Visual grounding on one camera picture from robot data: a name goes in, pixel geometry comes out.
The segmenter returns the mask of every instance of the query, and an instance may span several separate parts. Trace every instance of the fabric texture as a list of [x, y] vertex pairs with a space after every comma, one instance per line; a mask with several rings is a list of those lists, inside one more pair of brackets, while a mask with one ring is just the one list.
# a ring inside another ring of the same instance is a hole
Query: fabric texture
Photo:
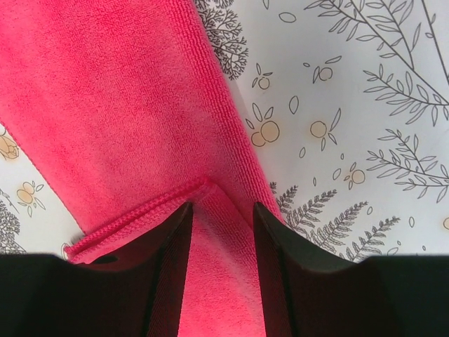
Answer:
[[279, 216], [190, 0], [0, 1], [0, 122], [89, 263], [195, 204], [180, 336], [263, 336], [252, 207]]

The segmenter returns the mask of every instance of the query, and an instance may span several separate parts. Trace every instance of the botanical print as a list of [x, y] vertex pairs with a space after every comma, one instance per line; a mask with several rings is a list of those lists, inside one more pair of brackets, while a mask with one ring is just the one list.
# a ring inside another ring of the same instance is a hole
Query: botanical print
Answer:
[[436, 156], [419, 156], [418, 148], [420, 139], [415, 134], [403, 136], [399, 130], [387, 129], [388, 135], [379, 138], [384, 142], [392, 142], [389, 155], [382, 150], [378, 153], [368, 151], [371, 157], [369, 161], [376, 161], [377, 164], [370, 167], [368, 171], [383, 171], [378, 178], [396, 176], [396, 185], [403, 187], [404, 191], [411, 191], [417, 188], [420, 193], [418, 199], [423, 198], [427, 191], [436, 190], [438, 196], [436, 203], [442, 201], [448, 193], [449, 175], [444, 164], [438, 166]]
[[262, 147], [267, 143], [275, 142], [281, 135], [278, 124], [275, 121], [270, 121], [273, 117], [273, 111], [274, 107], [270, 107], [262, 116], [257, 104], [253, 103], [253, 114], [259, 124], [261, 124], [260, 126], [256, 124], [256, 128], [252, 121], [246, 119], [247, 125], [251, 130], [255, 131], [251, 135], [251, 142], [254, 146]]
[[260, 67], [259, 63], [255, 64], [255, 68], [257, 70], [257, 76], [253, 79], [253, 84], [251, 85], [251, 88], [254, 88], [257, 85], [262, 90], [267, 90], [270, 85], [269, 77], [273, 75], [273, 73], [272, 72], [262, 73], [262, 68]]
[[5, 198], [8, 201], [9, 206], [13, 207], [14, 210], [19, 213], [19, 210], [14, 206], [13, 202], [11, 201], [11, 197], [9, 194], [6, 194], [1, 188], [0, 188], [0, 196]]
[[356, 170], [357, 168], [357, 163], [354, 162], [351, 165], [351, 168], [349, 169], [349, 174], [344, 177], [344, 181], [348, 181], [348, 189], [352, 190], [354, 184], [356, 185], [360, 185], [363, 184], [365, 182], [365, 172], [363, 172], [363, 170]]
[[36, 209], [39, 206], [43, 210], [46, 209], [42, 201], [36, 197], [37, 192], [42, 190], [42, 188], [43, 184], [36, 186], [36, 183], [32, 181], [31, 183], [23, 183], [22, 188], [17, 191], [17, 196], [20, 200], [18, 204], [27, 208], [29, 217], [33, 215], [33, 207]]
[[[378, 93], [376, 100], [397, 105], [390, 116], [408, 112], [411, 117], [406, 124], [415, 123], [425, 115], [435, 126], [441, 114], [449, 120], [449, 97], [438, 92], [432, 79], [426, 78], [416, 65], [414, 51], [421, 39], [433, 41], [438, 59], [429, 62], [441, 64], [448, 87], [449, 73], [433, 28], [436, 14], [430, 15], [424, 0], [417, 2], [422, 4], [422, 9], [417, 8], [415, 0], [318, 0], [305, 9], [320, 8], [324, 10], [320, 17], [337, 19], [329, 32], [349, 32], [346, 41], [355, 38], [373, 44], [373, 47], [377, 44], [376, 51], [381, 52], [381, 58], [398, 58], [407, 70], [396, 77], [384, 70], [384, 63], [380, 63], [377, 74], [373, 70], [364, 70], [369, 76], [368, 81], [374, 85], [365, 92]], [[403, 24], [413, 11], [421, 11], [422, 22], [417, 23], [412, 32], [407, 32]]]
[[[336, 56], [334, 58], [330, 58], [329, 60], [325, 61], [324, 63], [326, 65], [331, 65], [332, 63], [337, 63], [342, 59], [342, 56]], [[302, 63], [306, 68], [310, 67], [310, 63], [304, 62]], [[329, 79], [332, 79], [334, 75], [334, 71], [330, 67], [323, 67], [323, 66], [316, 66], [314, 70], [314, 75], [312, 78], [312, 83], [315, 84], [315, 82], [319, 79], [320, 81], [327, 81]]]
[[[270, 188], [274, 194], [277, 194], [277, 183], [270, 183]], [[372, 226], [371, 231], [366, 230], [364, 237], [358, 237], [359, 243], [355, 241], [345, 242], [344, 239], [350, 237], [352, 225], [355, 223], [358, 214], [368, 205], [368, 202], [361, 201], [350, 206], [339, 216], [336, 216], [334, 220], [319, 226], [321, 223], [319, 214], [323, 213], [322, 208], [337, 194], [337, 190], [316, 195], [306, 204], [293, 208], [293, 198], [295, 198], [296, 193], [297, 186], [292, 186], [276, 198], [281, 213], [286, 215], [286, 225], [318, 247], [331, 253], [337, 254], [337, 247], [345, 247], [345, 255], [343, 253], [338, 255], [350, 261], [360, 262], [368, 257], [367, 254], [382, 255], [382, 251], [378, 247], [385, 245], [383, 239], [387, 237], [386, 232], [400, 221], [395, 216], [391, 219], [381, 220], [378, 225]]]
[[194, 1], [222, 71], [238, 79], [248, 62], [248, 48], [239, 17], [229, 9], [234, 0]]
[[8, 137], [6, 130], [0, 126], [0, 155], [4, 159], [16, 159], [19, 157], [19, 148], [14, 140]]
[[290, 102], [288, 102], [288, 109], [290, 110], [290, 112], [292, 114], [296, 114], [296, 112], [298, 111], [300, 107], [300, 99], [294, 95], [291, 99]]
[[342, 110], [338, 109], [337, 113], [335, 114], [335, 117], [332, 121], [332, 124], [330, 125], [330, 128], [328, 129], [328, 126], [323, 121], [315, 121], [310, 126], [310, 133], [315, 138], [318, 138], [321, 140], [321, 151], [324, 151], [326, 148], [326, 136], [329, 137], [329, 139], [336, 145], [337, 140], [335, 139], [335, 136], [332, 134], [332, 131], [335, 129], [335, 127], [338, 125], [338, 122], [340, 121], [340, 118], [342, 116]]
[[15, 242], [20, 233], [18, 218], [0, 200], [0, 254], [23, 254], [25, 250]]
[[290, 12], [282, 12], [279, 13], [279, 19], [285, 23], [294, 23], [296, 21], [296, 16]]

